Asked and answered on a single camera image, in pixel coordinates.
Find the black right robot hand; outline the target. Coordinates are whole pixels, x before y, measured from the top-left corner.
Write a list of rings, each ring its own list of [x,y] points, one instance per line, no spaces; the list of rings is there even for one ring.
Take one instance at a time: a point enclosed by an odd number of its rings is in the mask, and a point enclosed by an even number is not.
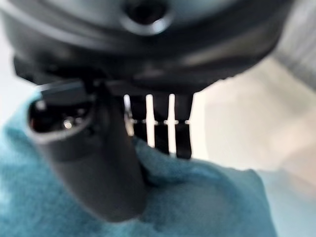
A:
[[[279,42],[291,0],[3,0],[17,76],[40,97],[27,131],[65,189],[93,216],[143,213],[145,172],[132,137],[146,139],[153,97],[156,147],[168,151],[175,96],[176,155],[192,155],[193,96],[241,74]]]

